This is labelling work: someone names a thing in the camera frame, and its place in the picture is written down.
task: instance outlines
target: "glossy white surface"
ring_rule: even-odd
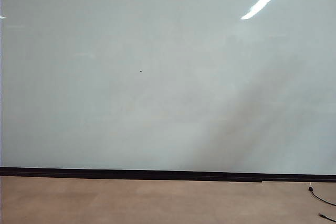
[[[336,0],[2,0],[2,165],[336,174]]]

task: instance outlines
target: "black baseboard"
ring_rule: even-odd
[[[0,167],[0,176],[91,178],[91,179],[145,179],[145,180],[199,180],[231,182],[336,182],[336,175],[267,174],[183,172],[169,170],[106,170]]]

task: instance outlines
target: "beige floor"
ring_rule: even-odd
[[[336,207],[308,183],[2,177],[2,224],[331,223]],[[313,183],[336,202],[336,184]]]

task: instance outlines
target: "whiteboard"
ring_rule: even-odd
[[[1,165],[336,174],[336,0],[258,1],[1,0]]]

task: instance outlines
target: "black cable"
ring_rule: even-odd
[[[323,201],[324,203],[330,204],[332,206],[336,206],[336,204],[328,202],[328,201],[326,201],[324,199],[321,199],[319,196],[317,196],[316,194],[314,194],[312,186],[309,186],[309,191],[311,192],[311,194],[313,194],[314,197],[318,198],[320,201]]]
[[[330,219],[329,217],[327,217],[325,215],[319,214],[319,216],[322,217],[322,218],[324,218],[324,219],[330,220],[332,222],[336,222],[336,220]]]

